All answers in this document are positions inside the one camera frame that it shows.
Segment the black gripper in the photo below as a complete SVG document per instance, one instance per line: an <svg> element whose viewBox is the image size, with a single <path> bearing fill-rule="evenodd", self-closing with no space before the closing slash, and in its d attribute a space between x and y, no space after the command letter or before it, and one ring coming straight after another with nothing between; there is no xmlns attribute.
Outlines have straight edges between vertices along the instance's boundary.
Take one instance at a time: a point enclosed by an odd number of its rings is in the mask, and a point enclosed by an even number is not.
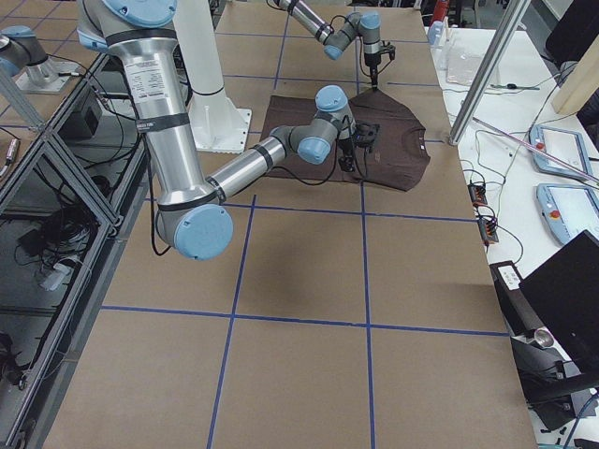
<svg viewBox="0 0 599 449"><path fill-rule="evenodd" d="M381 55L379 53L379 44L365 44L364 45L364 62L369 68L369 76L371 78L378 77L378 66L381 63Z"/></svg>
<svg viewBox="0 0 599 449"><path fill-rule="evenodd" d="M342 155L338 157L338 163L342 171L356 170L356 155L355 142L352 137L339 138L337 140L338 147L342 151Z"/></svg>

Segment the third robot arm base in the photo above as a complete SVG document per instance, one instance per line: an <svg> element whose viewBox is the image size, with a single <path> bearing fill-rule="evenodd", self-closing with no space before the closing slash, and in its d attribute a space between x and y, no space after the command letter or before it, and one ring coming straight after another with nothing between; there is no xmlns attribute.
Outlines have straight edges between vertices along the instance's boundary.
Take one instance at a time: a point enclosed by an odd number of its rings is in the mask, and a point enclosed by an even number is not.
<svg viewBox="0 0 599 449"><path fill-rule="evenodd" d="M29 94L58 94L72 78L80 76L79 64L55 61L24 25L1 30L1 68Z"/></svg>

